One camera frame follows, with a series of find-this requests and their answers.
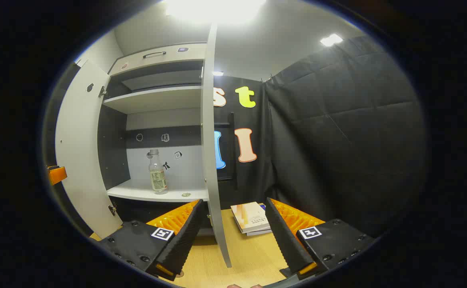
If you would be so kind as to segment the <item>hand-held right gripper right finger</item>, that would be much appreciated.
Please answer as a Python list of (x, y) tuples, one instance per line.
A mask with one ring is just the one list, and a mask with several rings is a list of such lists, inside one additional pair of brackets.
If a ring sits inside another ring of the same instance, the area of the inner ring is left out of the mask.
[(267, 198), (265, 206), (286, 272), (300, 280), (345, 264), (374, 242), (340, 219), (323, 221), (273, 198)]

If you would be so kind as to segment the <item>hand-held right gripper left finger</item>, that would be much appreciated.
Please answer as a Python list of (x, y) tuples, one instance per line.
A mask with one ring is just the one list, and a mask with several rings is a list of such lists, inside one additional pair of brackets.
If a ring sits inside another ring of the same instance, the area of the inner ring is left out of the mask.
[(149, 222), (124, 222), (97, 242), (116, 259), (169, 281), (181, 273), (205, 220), (205, 202), (188, 202)]

